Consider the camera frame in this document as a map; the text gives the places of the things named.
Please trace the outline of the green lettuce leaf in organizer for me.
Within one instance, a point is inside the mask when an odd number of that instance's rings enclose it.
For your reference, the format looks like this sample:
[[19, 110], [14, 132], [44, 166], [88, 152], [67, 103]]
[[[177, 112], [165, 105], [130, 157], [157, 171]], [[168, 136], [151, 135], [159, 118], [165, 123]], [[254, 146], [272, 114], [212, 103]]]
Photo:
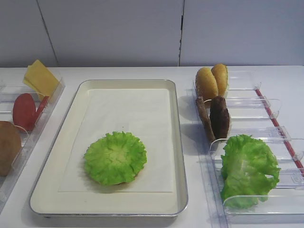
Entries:
[[225, 206], [248, 209], [267, 200], [279, 182], [280, 168], [270, 147], [262, 140], [241, 134], [230, 137], [221, 156]]

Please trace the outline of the cream metal baking tray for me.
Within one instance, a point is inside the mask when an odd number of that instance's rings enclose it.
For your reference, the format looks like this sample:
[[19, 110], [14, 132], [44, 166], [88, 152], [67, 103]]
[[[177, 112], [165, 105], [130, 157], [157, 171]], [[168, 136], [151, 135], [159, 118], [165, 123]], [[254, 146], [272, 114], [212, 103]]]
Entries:
[[[130, 183], [103, 186], [84, 169], [87, 148], [107, 133], [137, 136], [147, 163]], [[176, 86], [170, 80], [80, 84], [29, 205], [43, 216], [168, 216], [188, 204]]]

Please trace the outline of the yellow bun half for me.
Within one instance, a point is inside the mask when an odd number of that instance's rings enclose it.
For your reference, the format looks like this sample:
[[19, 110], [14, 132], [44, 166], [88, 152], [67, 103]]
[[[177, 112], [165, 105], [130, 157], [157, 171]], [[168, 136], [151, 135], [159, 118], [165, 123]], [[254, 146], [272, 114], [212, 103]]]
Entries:
[[220, 63], [216, 64], [211, 72], [217, 82], [218, 95], [224, 96], [228, 86], [228, 69], [227, 66]]
[[201, 96], [203, 100], [210, 100], [219, 95], [217, 82], [211, 69], [202, 67], [198, 70], [195, 79], [195, 87], [197, 95]]

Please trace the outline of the red strip on organizer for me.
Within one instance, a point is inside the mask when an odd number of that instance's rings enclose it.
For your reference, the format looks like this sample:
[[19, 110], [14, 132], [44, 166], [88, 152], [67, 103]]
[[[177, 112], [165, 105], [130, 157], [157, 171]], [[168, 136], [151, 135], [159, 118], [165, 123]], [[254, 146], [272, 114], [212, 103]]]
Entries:
[[[270, 119], [271, 119], [272, 124], [274, 125], [274, 127], [279, 128], [279, 127], [280, 127], [280, 124], [279, 124], [279, 122], [277, 121], [277, 119], [275, 118], [274, 113], [272, 112], [272, 110], [271, 110], [271, 108], [270, 108], [268, 102], [267, 102], [267, 101], [264, 101], [263, 104], [264, 104], [264, 108], [265, 108], [265, 110], [266, 110], [268, 116], [269, 116]], [[290, 156], [292, 157], [292, 159], [293, 159], [293, 161], [294, 161], [296, 167], [299, 169], [299, 171], [301, 172], [301, 175], [302, 175], [302, 177], [303, 177], [303, 176], [304, 176], [304, 166], [303, 166], [302, 162], [299, 160], [299, 158], [297, 158], [296, 153], [295, 153], [295, 150], [293, 149], [293, 147], [292, 147], [290, 141], [287, 140], [287, 134], [284, 133], [282, 129], [279, 130], [279, 133], [280, 133], [280, 135], [285, 139], [285, 140], [284, 140], [284, 145], [285, 145], [286, 149], [288, 150]]]

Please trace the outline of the rear yellow cheese slice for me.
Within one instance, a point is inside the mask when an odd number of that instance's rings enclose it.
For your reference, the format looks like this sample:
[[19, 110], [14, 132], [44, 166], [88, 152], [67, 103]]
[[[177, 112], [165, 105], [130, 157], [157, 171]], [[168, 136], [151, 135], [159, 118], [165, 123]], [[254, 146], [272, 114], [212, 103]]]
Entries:
[[27, 71], [23, 78], [23, 83], [33, 89], [40, 101], [44, 98], [42, 92], [42, 79], [41, 79], [41, 69], [36, 66], [28, 66]]

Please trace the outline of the white parchment paper sheet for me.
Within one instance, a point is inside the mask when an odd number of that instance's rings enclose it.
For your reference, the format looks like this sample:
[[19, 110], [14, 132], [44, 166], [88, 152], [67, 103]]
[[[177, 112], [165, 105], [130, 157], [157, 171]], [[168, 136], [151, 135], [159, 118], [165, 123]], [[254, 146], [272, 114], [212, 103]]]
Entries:
[[[91, 89], [65, 120], [71, 153], [60, 192], [172, 192], [173, 158], [169, 92], [166, 89]], [[130, 132], [145, 145], [147, 163], [130, 183], [103, 186], [84, 171], [91, 143], [111, 132]]]

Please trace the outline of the brown bread bun left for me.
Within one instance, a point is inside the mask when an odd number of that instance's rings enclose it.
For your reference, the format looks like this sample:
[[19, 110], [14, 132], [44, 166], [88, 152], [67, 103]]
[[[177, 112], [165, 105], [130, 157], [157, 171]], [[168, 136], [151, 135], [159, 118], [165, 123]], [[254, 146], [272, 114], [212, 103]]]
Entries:
[[8, 175], [12, 163], [21, 149], [21, 138], [15, 125], [0, 122], [0, 175]]

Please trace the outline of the front yellow bun half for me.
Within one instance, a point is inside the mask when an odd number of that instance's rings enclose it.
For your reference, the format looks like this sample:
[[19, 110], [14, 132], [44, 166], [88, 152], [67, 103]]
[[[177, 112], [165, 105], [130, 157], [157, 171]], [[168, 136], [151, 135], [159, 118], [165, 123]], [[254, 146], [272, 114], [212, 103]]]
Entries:
[[210, 100], [219, 95], [217, 82], [211, 69], [202, 67], [198, 70], [195, 79], [195, 87], [197, 95], [201, 96], [203, 100]]

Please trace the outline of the left clear acrylic organizer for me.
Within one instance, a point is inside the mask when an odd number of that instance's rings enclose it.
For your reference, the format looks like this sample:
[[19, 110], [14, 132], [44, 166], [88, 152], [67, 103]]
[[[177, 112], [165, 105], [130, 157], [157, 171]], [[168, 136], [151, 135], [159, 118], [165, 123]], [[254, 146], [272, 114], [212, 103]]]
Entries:
[[26, 72], [24, 68], [1, 68], [0, 69], [0, 119], [13, 123], [13, 106], [18, 96], [28, 93], [32, 96], [36, 109], [39, 110], [35, 126], [32, 131], [26, 131], [18, 127], [21, 138], [21, 149], [14, 158], [11, 169], [7, 176], [0, 178], [0, 209], [3, 210], [20, 174], [25, 167], [36, 143], [38, 142], [58, 100], [60, 99], [65, 83], [59, 69], [51, 67], [49, 71], [57, 78], [59, 84], [53, 90], [49, 98], [42, 104], [39, 93], [22, 83]]

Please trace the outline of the front yellow cheese slice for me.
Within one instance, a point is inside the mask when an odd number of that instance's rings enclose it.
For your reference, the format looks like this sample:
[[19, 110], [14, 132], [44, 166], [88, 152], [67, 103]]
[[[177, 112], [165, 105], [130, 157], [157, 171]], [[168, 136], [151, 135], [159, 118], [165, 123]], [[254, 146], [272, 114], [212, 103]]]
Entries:
[[59, 81], [38, 59], [31, 66], [41, 69], [42, 92], [44, 96], [51, 97]]

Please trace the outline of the right clear acrylic organizer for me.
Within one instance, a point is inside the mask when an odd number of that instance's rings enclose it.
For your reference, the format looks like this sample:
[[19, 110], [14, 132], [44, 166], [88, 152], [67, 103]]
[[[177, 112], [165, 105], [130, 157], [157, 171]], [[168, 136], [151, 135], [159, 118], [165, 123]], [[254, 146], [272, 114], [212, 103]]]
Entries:
[[304, 141], [277, 117], [279, 99], [261, 92], [248, 71], [204, 67], [187, 94], [195, 123], [201, 174], [213, 228], [304, 224]]

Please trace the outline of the thick dark meat patty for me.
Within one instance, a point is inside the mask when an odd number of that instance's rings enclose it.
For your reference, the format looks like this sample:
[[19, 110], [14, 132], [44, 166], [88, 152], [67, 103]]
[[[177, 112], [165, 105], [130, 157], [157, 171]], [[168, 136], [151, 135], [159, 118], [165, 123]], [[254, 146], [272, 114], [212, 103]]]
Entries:
[[230, 115], [224, 97], [216, 96], [211, 100], [209, 119], [215, 138], [227, 138], [230, 128]]

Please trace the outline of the large red tomato slice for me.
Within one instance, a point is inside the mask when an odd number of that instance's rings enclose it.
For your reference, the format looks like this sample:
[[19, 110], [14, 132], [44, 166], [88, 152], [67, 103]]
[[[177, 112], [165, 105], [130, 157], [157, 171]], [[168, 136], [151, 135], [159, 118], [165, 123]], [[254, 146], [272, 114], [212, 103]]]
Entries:
[[34, 116], [36, 106], [33, 97], [29, 93], [23, 93], [17, 97], [13, 106], [13, 122], [15, 125], [32, 131], [34, 128]]

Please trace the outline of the green lettuce leaf on tray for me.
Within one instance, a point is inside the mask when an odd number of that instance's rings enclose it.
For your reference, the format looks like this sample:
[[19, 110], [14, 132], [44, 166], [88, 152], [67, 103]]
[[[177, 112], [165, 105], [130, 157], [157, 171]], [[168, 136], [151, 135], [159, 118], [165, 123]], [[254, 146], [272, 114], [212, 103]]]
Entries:
[[112, 132], [92, 143], [84, 160], [84, 169], [91, 179], [113, 186], [135, 180], [147, 163], [147, 151], [132, 133]]

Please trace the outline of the clear acrylic organizer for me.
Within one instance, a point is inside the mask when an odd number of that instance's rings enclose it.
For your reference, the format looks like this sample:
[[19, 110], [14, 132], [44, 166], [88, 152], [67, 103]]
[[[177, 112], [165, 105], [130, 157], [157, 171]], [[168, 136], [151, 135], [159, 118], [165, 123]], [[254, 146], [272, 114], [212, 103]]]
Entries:
[[60, 99], [65, 83], [59, 69], [51, 67], [49, 71], [57, 78], [59, 84], [53, 90], [49, 98], [42, 104], [39, 93], [22, 83], [26, 72], [24, 68], [1, 68], [0, 69], [0, 119], [13, 123], [13, 106], [18, 96], [28, 93], [32, 96], [36, 109], [39, 110], [35, 126], [32, 131], [26, 131], [18, 127], [21, 138], [21, 149], [14, 158], [11, 169], [7, 176], [0, 178], [0, 209], [3, 210], [20, 174], [25, 167], [36, 143], [38, 142], [58, 100]]
[[277, 117], [279, 99], [261, 92], [248, 71], [204, 67], [187, 94], [195, 123], [201, 174], [213, 228], [304, 224], [304, 141]]

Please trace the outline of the thin red tomato slice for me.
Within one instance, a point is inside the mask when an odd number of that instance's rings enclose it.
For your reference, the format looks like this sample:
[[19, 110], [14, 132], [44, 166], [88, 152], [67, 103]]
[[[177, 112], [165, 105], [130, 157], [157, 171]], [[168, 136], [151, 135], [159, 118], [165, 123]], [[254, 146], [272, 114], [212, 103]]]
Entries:
[[42, 114], [43, 110], [45, 109], [45, 107], [47, 106], [48, 104], [48, 100], [49, 100], [49, 96], [45, 96], [40, 105], [38, 106], [35, 114], [34, 114], [34, 117], [33, 117], [33, 124], [36, 124], [38, 118], [40, 117], [40, 115]]

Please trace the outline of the thin brown meat patty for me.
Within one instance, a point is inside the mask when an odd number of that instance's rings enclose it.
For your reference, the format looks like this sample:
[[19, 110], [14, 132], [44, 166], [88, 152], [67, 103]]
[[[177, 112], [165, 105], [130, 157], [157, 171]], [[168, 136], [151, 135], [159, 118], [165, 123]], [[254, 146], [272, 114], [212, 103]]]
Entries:
[[211, 127], [211, 122], [205, 107], [205, 103], [202, 96], [196, 98], [196, 106], [199, 113], [200, 120], [202, 121], [205, 129], [205, 134], [209, 144], [215, 141], [215, 136]]

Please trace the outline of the yellow cheese slice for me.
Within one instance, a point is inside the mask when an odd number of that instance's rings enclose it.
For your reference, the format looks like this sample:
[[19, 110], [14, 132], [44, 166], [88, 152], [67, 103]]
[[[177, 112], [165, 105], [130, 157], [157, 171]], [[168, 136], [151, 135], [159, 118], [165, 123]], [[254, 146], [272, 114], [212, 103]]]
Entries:
[[28, 66], [27, 71], [23, 78], [23, 83], [33, 89], [40, 101], [44, 98], [42, 92], [42, 79], [41, 79], [41, 69], [36, 66]]
[[42, 92], [44, 96], [51, 97], [59, 81], [38, 59], [31, 66], [41, 69]]

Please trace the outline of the rear yellow bun half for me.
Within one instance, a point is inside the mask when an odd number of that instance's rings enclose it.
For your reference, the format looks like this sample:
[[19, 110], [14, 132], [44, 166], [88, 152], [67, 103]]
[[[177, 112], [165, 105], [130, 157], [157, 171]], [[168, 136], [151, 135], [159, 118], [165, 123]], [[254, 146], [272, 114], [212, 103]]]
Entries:
[[228, 69], [227, 66], [220, 63], [216, 64], [211, 72], [217, 82], [218, 95], [224, 96], [228, 86]]

